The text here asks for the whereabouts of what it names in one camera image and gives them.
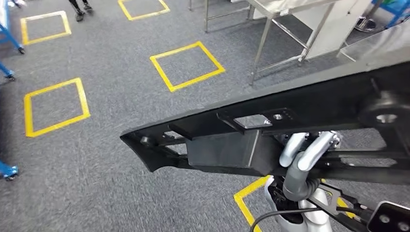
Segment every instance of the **caster wheel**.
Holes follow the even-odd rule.
[[[24,55],[26,53],[26,51],[24,51],[24,48],[22,48],[22,47],[18,48],[18,52],[22,55]]]
[[[14,174],[14,175],[11,175],[11,176],[6,177],[5,179],[6,179],[6,181],[12,181],[12,180],[14,180],[14,179],[16,179],[16,178],[17,178],[17,174]]]
[[[13,75],[8,75],[6,78],[9,81],[15,81],[15,77]]]

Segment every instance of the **gray carpet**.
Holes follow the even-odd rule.
[[[158,8],[150,0],[131,1],[126,3],[130,14]],[[0,51],[2,62],[17,77],[16,82],[0,85],[0,159],[21,170],[15,181],[0,181],[2,232],[247,231],[233,195],[256,178],[174,168],[149,173],[119,135],[131,127],[327,69],[337,65],[337,59],[318,58],[304,67],[289,64],[266,73],[250,87],[249,71],[264,22],[228,27],[245,17],[233,15],[211,22],[211,33],[205,34],[202,1],[194,0],[194,12],[187,10],[188,1],[165,2],[169,13],[135,21],[127,20],[116,0],[92,1],[95,14],[86,15],[82,23],[75,22],[73,9],[64,0],[31,0],[23,9],[10,9],[11,29],[19,40],[20,18],[61,10],[67,13],[72,35],[31,44],[24,56],[7,45]],[[236,7],[223,1],[211,3],[211,14]],[[53,25],[48,25],[50,19],[43,22],[47,25],[29,23],[29,36],[61,29],[58,20]],[[308,38],[310,30],[293,17],[282,22]],[[348,42],[360,36],[354,33]],[[171,93],[149,57],[196,41],[226,72]],[[288,58],[300,51],[296,42],[272,27],[262,61]],[[160,62],[176,84],[214,68],[196,50]],[[83,82],[91,117],[26,137],[25,94],[75,77]],[[32,104],[35,130],[78,115],[76,94],[75,88],[67,86],[36,96]],[[369,142],[371,132],[347,134],[351,134],[347,146],[377,145]],[[370,200],[410,202],[408,187],[333,183],[353,188]],[[254,216],[269,210],[258,192],[245,201]],[[272,221],[261,225],[265,232],[276,227]],[[335,231],[346,230],[336,226]]]

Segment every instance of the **person's leg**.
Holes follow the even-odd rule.
[[[14,5],[18,8],[21,8],[20,4],[18,4],[15,0],[12,0],[12,2],[14,3]]]
[[[77,22],[81,22],[84,19],[84,12],[81,11],[80,7],[77,4],[76,0],[68,0],[70,1],[71,5],[73,5],[73,7],[75,8],[75,11],[77,11],[77,16],[76,16],[76,20]]]
[[[92,7],[89,5],[88,1],[83,0],[83,3],[84,3],[84,10],[88,13],[91,13],[92,12]]]

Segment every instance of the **blue metal frame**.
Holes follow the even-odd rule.
[[[19,44],[19,43],[15,40],[15,38],[11,35],[11,33],[10,33],[9,30],[8,30],[8,28],[9,28],[9,7],[8,7],[8,1],[5,0],[5,1],[4,1],[4,6],[1,6],[1,7],[3,7],[4,10],[5,10],[5,12],[4,12],[4,17],[5,17],[5,19],[6,19],[6,20],[5,20],[6,25],[2,25],[2,24],[0,23],[0,29],[1,29],[0,34],[4,34],[4,35],[5,35],[5,38],[4,38],[4,39],[1,39],[1,40],[0,40],[0,43],[5,43],[5,42],[8,42],[8,41],[11,41],[12,44],[14,45],[14,47],[16,47],[16,49],[23,48],[23,46],[22,46],[21,44]]]
[[[400,10],[393,9],[389,7],[389,5],[382,4],[380,8],[392,13],[394,15],[393,19],[387,24],[386,28],[390,28],[394,26],[401,17],[409,17],[410,13],[407,13],[404,15],[404,12],[410,7],[410,0],[407,0],[406,3],[403,4],[403,6],[400,8]]]
[[[13,76],[14,72],[7,69],[6,66],[4,66],[1,62],[0,62],[0,70],[3,71],[3,73],[6,75],[6,77],[10,77]]]
[[[3,178],[10,178],[13,175],[17,175],[18,168],[17,166],[10,167],[0,161],[0,173],[3,176]]]

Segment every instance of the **black shoe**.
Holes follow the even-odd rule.
[[[75,19],[77,20],[77,22],[81,22],[84,20],[84,12],[79,11],[77,12],[77,16],[75,17]]]
[[[85,10],[87,13],[92,13],[92,12],[93,12],[92,7],[91,7],[90,5],[88,5],[88,4],[86,4],[86,5],[84,6],[84,10]]]

